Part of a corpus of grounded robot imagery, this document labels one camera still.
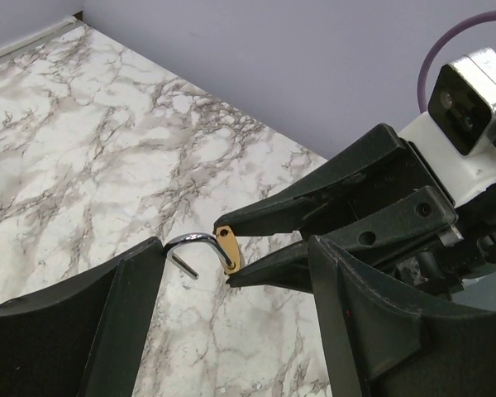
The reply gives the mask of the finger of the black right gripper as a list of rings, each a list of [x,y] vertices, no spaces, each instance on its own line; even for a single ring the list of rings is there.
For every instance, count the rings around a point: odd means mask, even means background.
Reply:
[[[431,186],[322,237],[381,271],[414,256],[436,242],[455,221],[451,203]],[[273,252],[231,275],[232,288],[269,285],[312,293],[308,242]]]
[[[213,230],[229,227],[243,237],[300,231],[315,221],[318,210],[345,197],[404,150],[394,129],[380,123],[284,190],[221,215]]]

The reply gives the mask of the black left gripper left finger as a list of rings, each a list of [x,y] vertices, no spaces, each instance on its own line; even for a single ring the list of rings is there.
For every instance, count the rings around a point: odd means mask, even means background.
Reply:
[[[0,396],[130,396],[164,273],[149,238],[0,304]]]

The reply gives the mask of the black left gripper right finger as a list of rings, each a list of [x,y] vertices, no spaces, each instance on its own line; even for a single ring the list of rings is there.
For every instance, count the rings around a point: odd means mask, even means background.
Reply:
[[[335,396],[496,396],[496,311],[423,293],[323,237],[308,262]]]

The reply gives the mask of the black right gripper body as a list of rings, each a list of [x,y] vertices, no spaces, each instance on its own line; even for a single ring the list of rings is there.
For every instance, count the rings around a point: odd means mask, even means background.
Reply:
[[[359,219],[380,220],[360,236],[373,244],[354,255],[405,284],[450,297],[461,291],[463,280],[496,271],[496,183],[458,205],[413,144],[354,189],[349,204]],[[434,235],[411,237],[395,221],[406,216],[417,225],[443,212],[451,215],[451,223]]]

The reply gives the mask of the brass padlock long shackle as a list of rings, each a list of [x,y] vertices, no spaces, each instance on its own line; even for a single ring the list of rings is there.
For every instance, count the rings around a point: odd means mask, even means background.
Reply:
[[[167,242],[164,246],[164,255],[168,261],[192,280],[198,279],[198,272],[175,253],[179,247],[191,243],[203,243],[210,246],[216,253],[225,275],[233,275],[240,271],[245,264],[236,235],[229,226],[217,227],[213,234],[186,233]]]

